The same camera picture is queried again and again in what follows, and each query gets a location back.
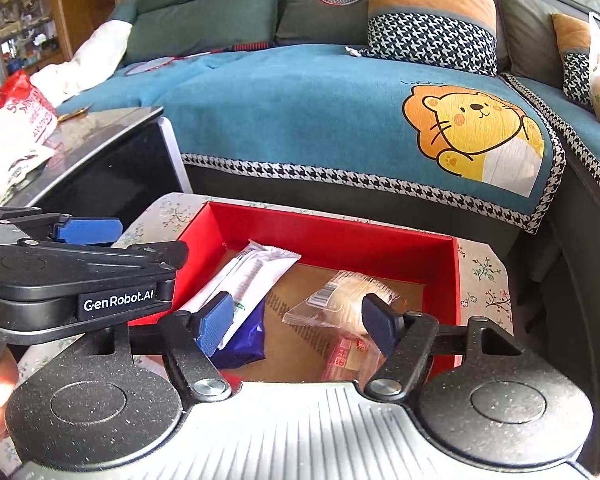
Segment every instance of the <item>cardboard box bottom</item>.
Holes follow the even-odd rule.
[[[237,251],[227,251],[218,270]],[[265,356],[263,361],[244,365],[230,373],[248,381],[315,383],[322,378],[338,332],[333,328],[291,326],[284,315],[318,291],[339,269],[295,264],[276,283],[266,297],[264,314]],[[393,308],[398,312],[422,309],[424,286],[378,278],[400,295]]]

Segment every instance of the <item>cartoon lion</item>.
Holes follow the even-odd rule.
[[[414,86],[402,111],[418,147],[451,174],[529,196],[544,140],[536,122],[502,99],[458,86]]]

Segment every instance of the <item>blue snack package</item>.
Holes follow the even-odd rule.
[[[265,358],[264,304],[263,299],[224,348],[216,350],[211,356],[211,362],[218,370],[240,368]]]

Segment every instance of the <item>barcode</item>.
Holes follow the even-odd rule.
[[[327,308],[329,298],[337,288],[337,283],[327,283],[323,288],[321,288],[318,292],[316,292],[308,300],[306,300],[306,303],[311,306],[316,306],[318,308]]]

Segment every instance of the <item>blue gripper pad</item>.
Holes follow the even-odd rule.
[[[56,226],[53,239],[71,245],[112,244],[122,234],[117,218],[68,218]]]
[[[207,357],[211,357],[234,322],[234,298],[228,292],[219,292],[193,316],[194,325],[198,327],[196,343]]]
[[[404,317],[375,294],[362,299],[362,323],[382,355],[389,357],[404,335]]]

